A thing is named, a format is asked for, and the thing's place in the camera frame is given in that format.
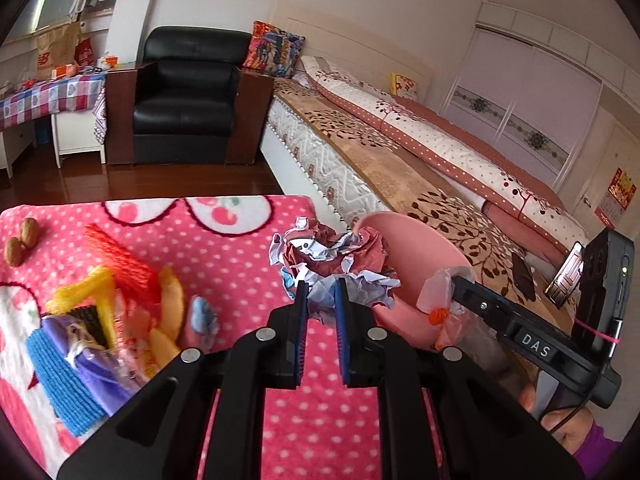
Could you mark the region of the person's right hand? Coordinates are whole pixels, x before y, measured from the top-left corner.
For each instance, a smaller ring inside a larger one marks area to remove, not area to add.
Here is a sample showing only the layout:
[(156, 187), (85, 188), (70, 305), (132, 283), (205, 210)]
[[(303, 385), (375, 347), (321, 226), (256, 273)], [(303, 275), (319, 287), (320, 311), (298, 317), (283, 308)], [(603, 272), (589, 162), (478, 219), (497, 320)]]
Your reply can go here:
[(587, 439), (594, 419), (586, 408), (581, 408), (575, 414), (572, 408), (563, 408), (545, 414), (540, 423), (544, 429), (560, 438), (567, 452), (575, 454)]

